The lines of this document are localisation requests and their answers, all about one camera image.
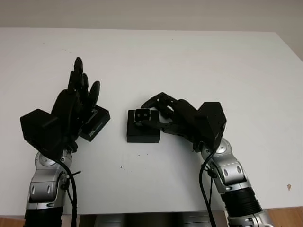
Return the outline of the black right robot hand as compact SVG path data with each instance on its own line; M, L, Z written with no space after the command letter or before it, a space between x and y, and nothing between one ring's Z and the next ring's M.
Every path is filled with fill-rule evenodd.
M171 120L168 123L156 120L144 120L142 125L159 129L167 134L181 136L193 143L193 150L195 152L202 151L204 144L194 120L197 110L188 101L175 99L161 92L144 102L141 108L155 108L164 119Z

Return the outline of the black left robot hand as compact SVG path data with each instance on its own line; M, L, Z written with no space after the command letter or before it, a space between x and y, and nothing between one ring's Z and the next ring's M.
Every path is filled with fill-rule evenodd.
M62 126L63 147L76 152L76 139L82 128L97 115L96 104L100 92L100 82L95 81L90 90L88 76L83 72L83 62L77 57L70 72L68 87L61 91L51 114L58 117Z

